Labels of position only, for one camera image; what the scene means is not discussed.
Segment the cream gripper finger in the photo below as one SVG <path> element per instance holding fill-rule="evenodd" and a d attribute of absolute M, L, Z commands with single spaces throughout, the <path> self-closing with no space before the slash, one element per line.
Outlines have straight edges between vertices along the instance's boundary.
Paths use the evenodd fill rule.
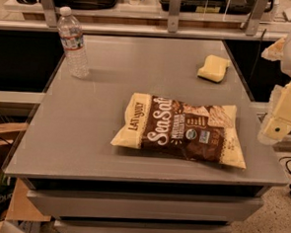
<path fill-rule="evenodd" d="M 278 39 L 271 46 L 268 46 L 264 49 L 264 51 L 261 54 L 261 57 L 267 59 L 268 61 L 276 61 L 282 59 L 283 45 L 285 41 L 286 41 L 285 37 Z"/>
<path fill-rule="evenodd" d="M 260 125 L 257 140 L 273 145 L 291 132 L 291 82 L 276 85 L 270 95 L 267 114 Z"/>

